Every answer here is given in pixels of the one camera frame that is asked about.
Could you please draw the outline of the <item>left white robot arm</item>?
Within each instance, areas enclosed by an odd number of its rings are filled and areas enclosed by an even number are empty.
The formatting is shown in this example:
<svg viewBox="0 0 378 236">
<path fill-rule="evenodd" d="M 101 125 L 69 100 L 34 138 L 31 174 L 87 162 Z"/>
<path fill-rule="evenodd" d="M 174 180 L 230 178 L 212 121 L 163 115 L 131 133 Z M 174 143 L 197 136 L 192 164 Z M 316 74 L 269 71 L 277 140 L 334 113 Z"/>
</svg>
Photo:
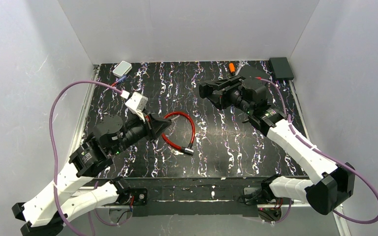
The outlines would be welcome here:
<svg viewBox="0 0 378 236">
<path fill-rule="evenodd" d="M 113 203 L 131 205 L 140 191 L 135 191 L 123 177 L 111 179 L 77 197 L 73 194 L 112 165 L 114 155 L 143 138 L 158 139 L 171 124 L 170 118 L 152 114 L 142 119 L 132 115 L 126 122 L 118 115 L 105 116 L 51 183 L 30 201 L 12 207 L 15 218 L 25 222 L 21 234 L 56 236 L 67 222 L 96 207 Z"/>
</svg>

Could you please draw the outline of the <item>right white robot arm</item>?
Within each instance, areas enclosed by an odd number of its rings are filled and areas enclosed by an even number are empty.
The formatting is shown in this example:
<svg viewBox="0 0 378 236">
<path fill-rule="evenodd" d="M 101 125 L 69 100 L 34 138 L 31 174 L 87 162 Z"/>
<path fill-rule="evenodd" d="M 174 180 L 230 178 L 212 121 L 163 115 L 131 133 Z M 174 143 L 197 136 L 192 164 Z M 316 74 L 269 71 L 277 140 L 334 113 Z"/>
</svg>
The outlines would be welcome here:
<svg viewBox="0 0 378 236">
<path fill-rule="evenodd" d="M 263 79 L 233 76 L 201 82 L 198 89 L 200 97 L 216 108 L 234 107 L 244 112 L 247 122 L 279 145 L 309 177 L 269 177 L 261 182 L 259 190 L 245 196 L 246 204 L 289 198 L 309 203 L 315 211 L 327 215 L 353 195 L 353 167 L 348 163 L 342 166 L 319 154 L 288 121 L 287 115 L 268 102 L 268 88 Z"/>
</svg>

